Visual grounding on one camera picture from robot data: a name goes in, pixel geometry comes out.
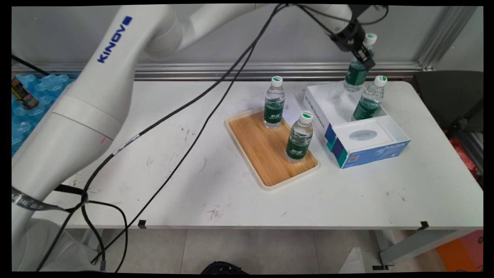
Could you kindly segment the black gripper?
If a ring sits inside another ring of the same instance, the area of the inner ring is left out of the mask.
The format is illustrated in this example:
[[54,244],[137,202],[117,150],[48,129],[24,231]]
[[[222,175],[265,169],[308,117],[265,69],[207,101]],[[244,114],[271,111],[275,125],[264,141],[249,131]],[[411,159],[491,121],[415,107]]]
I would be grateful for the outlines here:
[[358,19],[353,18],[351,21],[331,19],[330,30],[332,32],[330,39],[341,51],[356,53],[356,59],[365,70],[375,66],[374,49],[372,46],[363,45],[365,31]]

